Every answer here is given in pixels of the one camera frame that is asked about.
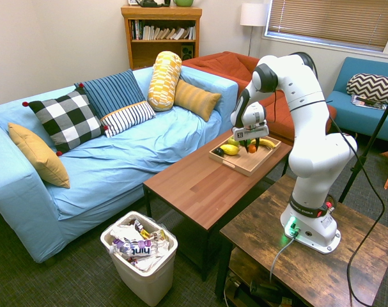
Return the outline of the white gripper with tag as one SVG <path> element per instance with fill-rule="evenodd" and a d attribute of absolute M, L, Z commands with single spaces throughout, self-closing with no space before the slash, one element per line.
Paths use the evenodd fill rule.
<path fill-rule="evenodd" d="M 257 123 L 256 125 L 245 126 L 242 128 L 232 128 L 233 138 L 236 141 L 244 141 L 244 147 L 246 152 L 249 152 L 249 145 L 251 144 L 250 139 L 255 139 L 256 151 L 258 151 L 260 145 L 260 138 L 265 137 L 269 134 L 269 129 L 266 121 Z"/>

